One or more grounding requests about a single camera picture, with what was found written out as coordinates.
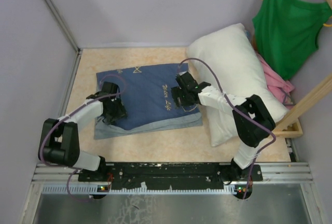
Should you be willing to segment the white pillow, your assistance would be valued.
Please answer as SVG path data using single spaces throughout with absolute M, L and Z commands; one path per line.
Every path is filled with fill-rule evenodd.
M 200 81 L 228 95 L 260 96 L 275 122 L 287 108 L 268 90 L 264 71 L 243 24 L 237 23 L 195 40 L 186 50 Z

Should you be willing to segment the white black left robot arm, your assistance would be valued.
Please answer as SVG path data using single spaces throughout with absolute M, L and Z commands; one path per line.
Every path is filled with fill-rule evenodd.
M 127 111 L 120 98 L 117 84 L 103 83 L 101 90 L 88 96 L 73 112 L 58 119 L 45 120 L 42 127 L 38 158 L 45 165 L 56 164 L 87 170 L 91 177 L 101 181 L 107 177 L 108 168 L 102 157 L 82 151 L 79 132 L 95 118 L 114 124 L 125 118 Z

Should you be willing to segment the grey-blue pillowcase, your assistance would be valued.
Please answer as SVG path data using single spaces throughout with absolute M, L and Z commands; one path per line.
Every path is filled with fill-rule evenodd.
M 94 139 L 202 126 L 198 106 L 177 107 L 172 99 L 171 88 L 177 85 L 177 69 L 178 64 L 170 63 L 97 73 L 98 89 L 104 82 L 120 87 L 121 101 L 128 116 L 112 124 L 97 117 Z

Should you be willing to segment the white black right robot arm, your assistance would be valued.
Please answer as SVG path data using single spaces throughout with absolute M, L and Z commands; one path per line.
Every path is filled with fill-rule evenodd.
M 199 104 L 233 118 L 241 142 L 232 159 L 231 172 L 237 180 L 246 179 L 260 142 L 275 128 L 275 122 L 262 99 L 255 94 L 247 98 L 225 94 L 208 82 L 197 83 L 189 72 L 180 72 L 175 79 L 178 86 L 171 89 L 171 94 L 176 106 Z

